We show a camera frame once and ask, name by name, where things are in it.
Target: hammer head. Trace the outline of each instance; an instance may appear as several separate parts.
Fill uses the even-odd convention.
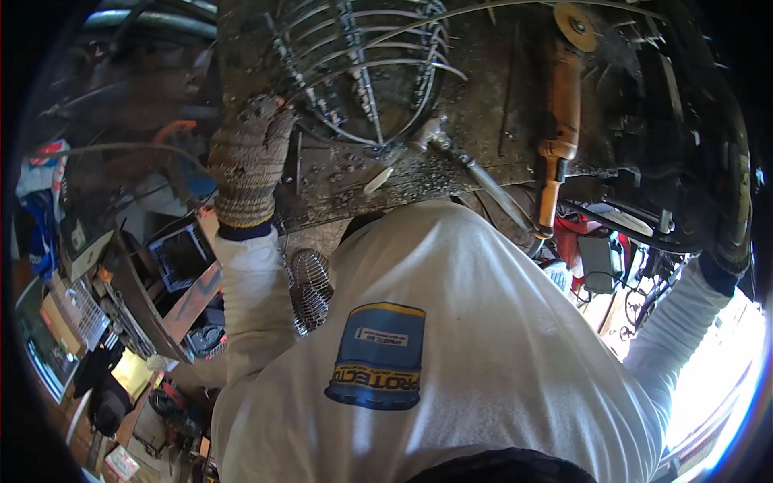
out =
[[[441,149],[447,148],[450,145],[450,140],[443,130],[443,123],[447,119],[448,116],[445,114],[431,118],[424,123],[408,145],[418,152],[427,152],[429,144],[437,145]]]

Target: white cloth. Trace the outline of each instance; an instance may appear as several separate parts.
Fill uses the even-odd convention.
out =
[[[444,461],[506,447],[572,461],[601,483],[648,481],[679,369],[728,301],[697,266],[687,267],[632,343],[632,375],[483,218],[423,202],[342,243],[331,259],[327,322],[296,343],[276,239],[274,231],[216,244],[229,381],[213,435],[226,483],[405,481]],[[421,399],[407,410],[325,395],[350,312],[382,302],[426,314]],[[409,340],[392,337],[398,345]]]

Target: grinding disc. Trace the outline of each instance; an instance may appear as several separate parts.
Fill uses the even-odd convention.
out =
[[[593,26],[587,17],[571,3],[557,3],[553,7],[553,17],[561,33],[569,43],[583,52],[593,52],[598,42]]]

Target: knit work glove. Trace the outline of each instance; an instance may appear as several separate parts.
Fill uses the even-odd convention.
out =
[[[279,109],[281,97],[261,94],[247,103],[232,127],[212,136],[209,167],[217,182],[220,223],[249,228],[274,214],[274,187],[287,157],[294,111]]]

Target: cardboard box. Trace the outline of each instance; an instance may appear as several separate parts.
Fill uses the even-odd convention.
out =
[[[43,304],[40,307],[40,316],[48,326],[49,331],[51,331],[54,340],[65,352],[78,357],[81,357],[86,352],[83,341],[80,340],[77,332],[67,323],[51,294],[48,294],[43,299]]]

